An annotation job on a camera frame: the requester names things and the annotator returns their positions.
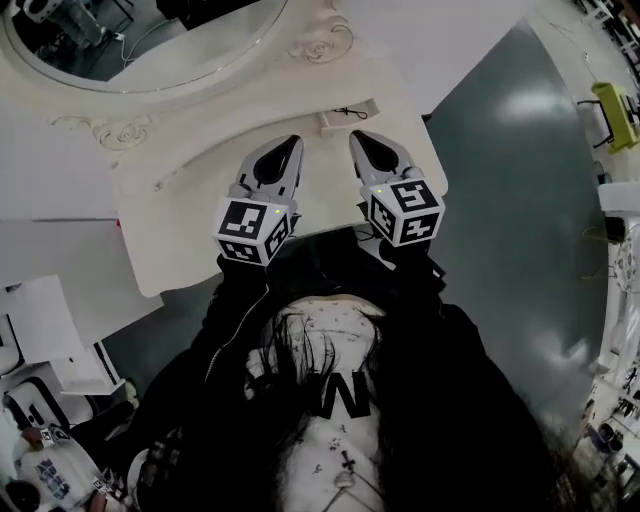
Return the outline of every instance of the mirror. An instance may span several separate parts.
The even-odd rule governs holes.
[[[69,85],[158,91],[258,44],[287,0],[11,0],[4,23],[33,68]]]

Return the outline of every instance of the white cord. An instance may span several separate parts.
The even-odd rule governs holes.
[[[580,52],[582,53],[582,59],[580,59],[580,60],[584,64],[584,67],[587,68],[587,71],[593,77],[593,79],[596,82],[598,82],[599,81],[598,77],[596,77],[595,73],[589,67],[589,64],[587,64],[587,59],[589,58],[589,54],[587,52],[585,52],[584,49],[578,43],[576,43],[571,37],[569,37],[569,35],[567,34],[567,33],[574,34],[574,31],[571,30],[571,29],[568,29],[567,27],[563,27],[562,25],[558,25],[557,23],[553,23],[544,14],[542,14],[538,10],[536,10],[535,13],[538,16],[540,16],[547,24],[549,24],[549,26],[551,28],[555,29],[558,32],[558,34],[560,34],[567,41],[569,41],[571,44],[573,44],[578,50],[580,50]]]
[[[222,345],[218,350],[216,350],[216,353],[213,355],[213,358],[211,359],[211,363],[209,363],[209,369],[207,370],[207,375],[204,378],[205,383],[207,382],[207,380],[209,379],[209,375],[211,374],[211,370],[213,370],[213,365],[216,362],[216,359],[218,359],[218,356],[220,355],[220,352],[222,352],[223,349],[225,349],[229,344],[231,344],[231,342],[233,340],[236,339],[236,336],[238,335],[238,333],[240,332],[240,328],[242,327],[242,324],[244,324],[244,321],[247,319],[247,317],[251,314],[251,312],[256,308],[256,306],[258,304],[260,304],[262,302],[262,300],[267,296],[267,294],[269,293],[269,285],[265,285],[267,287],[267,291],[264,292],[264,295],[262,297],[260,297],[256,303],[251,306],[249,308],[249,311],[247,311],[244,316],[242,317],[242,320],[240,320],[240,324],[238,324],[238,328],[236,329],[236,332],[233,334],[233,336],[231,337],[231,339],[229,341],[227,341],[224,345]]]
[[[133,62],[134,60],[136,60],[138,57],[136,57],[135,59],[131,58],[131,55],[133,55],[133,51],[136,49],[136,47],[147,37],[149,36],[149,34],[151,34],[152,32],[154,32],[155,30],[159,29],[160,27],[164,27],[167,23],[171,23],[172,21],[176,21],[178,18],[174,18],[172,20],[163,20],[160,23],[158,23],[157,25],[151,27],[149,30],[147,30],[142,36],[140,36],[138,38],[138,40],[133,43],[133,46],[131,47],[131,50],[129,50],[129,53],[127,54],[127,56],[124,56],[124,44],[125,44],[125,40],[122,40],[122,60],[124,61],[124,63],[122,64],[122,69],[125,69],[127,67],[127,65],[130,62]]]

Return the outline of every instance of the white marker cube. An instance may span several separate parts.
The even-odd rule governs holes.
[[[424,179],[363,189],[369,222],[395,247],[435,238],[445,206]]]
[[[266,267],[291,234],[287,205],[224,198],[213,225],[222,255]]]

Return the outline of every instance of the yellow object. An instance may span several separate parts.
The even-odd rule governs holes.
[[[591,87],[591,92],[602,103],[602,110],[604,110],[613,135],[609,153],[617,153],[625,148],[631,149],[637,145],[640,142],[638,130],[629,122],[622,100],[627,96],[627,91],[624,87],[611,83],[596,82]]]

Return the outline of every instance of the carved rose decoration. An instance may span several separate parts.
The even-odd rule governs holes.
[[[68,124],[70,128],[77,125],[87,125],[91,130],[91,135],[103,148],[111,151],[124,151],[146,140],[149,126],[153,124],[153,120],[149,116],[142,116],[133,120],[108,123],[99,119],[66,116],[56,119],[51,124],[59,123]]]
[[[323,64],[343,57],[353,46],[353,33],[342,16],[332,16],[315,23],[298,40],[291,51],[294,57],[304,57],[314,64]]]

